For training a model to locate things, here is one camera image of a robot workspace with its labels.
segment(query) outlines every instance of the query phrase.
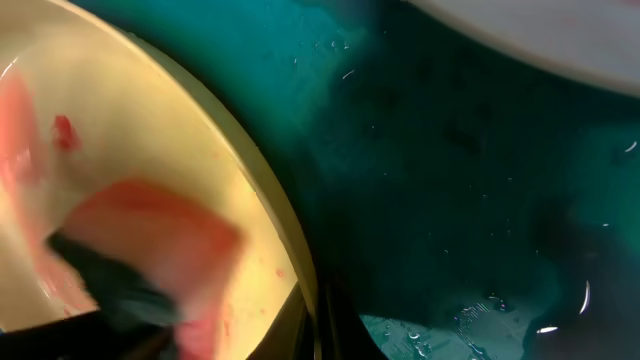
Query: bowl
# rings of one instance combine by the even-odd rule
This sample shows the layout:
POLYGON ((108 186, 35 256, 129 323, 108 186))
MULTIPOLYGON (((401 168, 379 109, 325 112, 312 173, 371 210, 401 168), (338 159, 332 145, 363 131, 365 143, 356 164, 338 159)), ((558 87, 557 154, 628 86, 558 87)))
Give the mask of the bowl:
POLYGON ((198 203, 242 234, 212 324, 212 357, 246 358, 294 286, 314 317, 316 277, 295 213, 220 101, 158 50, 72 4, 3 5, 0 326, 95 308, 43 240, 92 194, 134 178, 198 203))

